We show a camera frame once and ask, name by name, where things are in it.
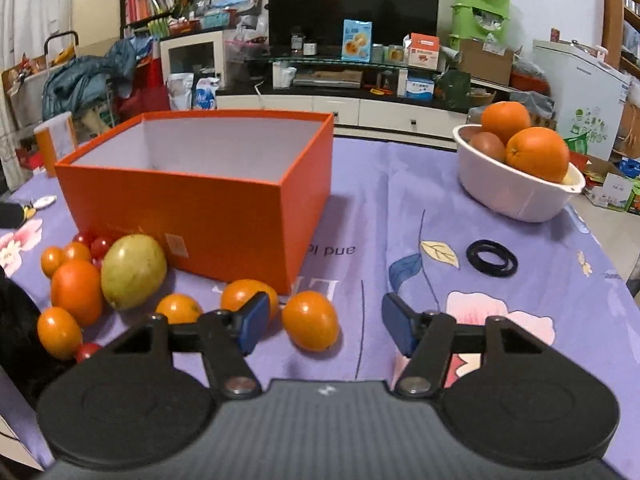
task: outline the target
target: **red cherry tomato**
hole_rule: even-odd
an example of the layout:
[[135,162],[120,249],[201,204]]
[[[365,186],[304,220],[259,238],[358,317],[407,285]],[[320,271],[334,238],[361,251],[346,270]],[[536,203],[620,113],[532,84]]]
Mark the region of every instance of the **red cherry tomato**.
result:
[[91,249],[91,243],[95,240],[95,235],[91,231],[81,231],[74,236],[75,242],[80,242],[82,245],[86,245]]
[[104,255],[111,249],[111,245],[113,245],[111,238],[98,236],[91,244],[91,256],[94,257],[94,260],[103,259]]
[[76,352],[76,362],[81,363],[85,359],[88,359],[95,354],[102,347],[98,343],[83,343]]

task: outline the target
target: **black rubber ring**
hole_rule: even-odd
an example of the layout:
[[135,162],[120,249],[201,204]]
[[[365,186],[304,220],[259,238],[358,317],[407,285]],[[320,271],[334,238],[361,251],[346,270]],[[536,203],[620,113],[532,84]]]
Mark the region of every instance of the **black rubber ring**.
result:
[[[502,260],[501,264],[492,264],[483,260],[480,253],[495,254]],[[491,240],[478,240],[466,248],[466,259],[477,270],[494,278],[508,278],[518,270],[518,259],[504,245]]]

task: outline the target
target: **purple tablecloth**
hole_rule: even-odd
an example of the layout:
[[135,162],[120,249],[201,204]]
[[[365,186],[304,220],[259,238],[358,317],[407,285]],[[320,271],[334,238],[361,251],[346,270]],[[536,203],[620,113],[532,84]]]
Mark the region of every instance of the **purple tablecloth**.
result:
[[[49,301],[40,254],[47,246],[68,243],[76,233],[57,181],[34,177],[15,197],[46,194],[58,195],[58,202],[36,216],[42,220],[42,240],[19,253],[22,265],[13,275],[40,308]],[[479,238],[511,248],[520,261],[516,275],[490,278],[473,269],[465,249]],[[162,293],[190,294],[205,310],[218,306],[223,288],[180,271],[172,272],[165,285]],[[501,314],[609,385],[622,419],[606,460],[625,476],[640,479],[640,312],[572,209],[544,224],[512,221],[465,194],[453,153],[336,139],[332,195],[298,286],[332,299],[341,340],[327,354],[303,354],[272,327],[248,358],[264,387],[276,377],[390,380],[397,352],[382,325],[380,301],[392,288],[415,310],[437,308],[459,321],[483,322],[489,314]],[[107,343],[153,306],[108,312],[85,330],[84,338]],[[176,355],[175,363],[206,383],[196,356]],[[449,382],[477,366],[477,356],[456,356]],[[41,463],[50,463],[33,411],[1,370],[0,415]]]

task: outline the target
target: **white microwave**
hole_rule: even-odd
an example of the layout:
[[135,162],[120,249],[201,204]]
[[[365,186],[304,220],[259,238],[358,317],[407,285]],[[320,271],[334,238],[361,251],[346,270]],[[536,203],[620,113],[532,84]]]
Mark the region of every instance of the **white microwave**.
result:
[[161,40],[160,59],[164,81],[169,74],[190,72],[198,75],[206,70],[220,78],[220,88],[225,87],[225,43],[222,30]]

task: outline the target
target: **air conditioner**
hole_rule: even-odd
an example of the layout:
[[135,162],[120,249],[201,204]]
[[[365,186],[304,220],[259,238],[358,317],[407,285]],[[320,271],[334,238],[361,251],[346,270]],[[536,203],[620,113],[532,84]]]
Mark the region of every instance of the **air conditioner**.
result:
[[105,54],[120,38],[120,0],[73,0],[72,28],[80,54]]

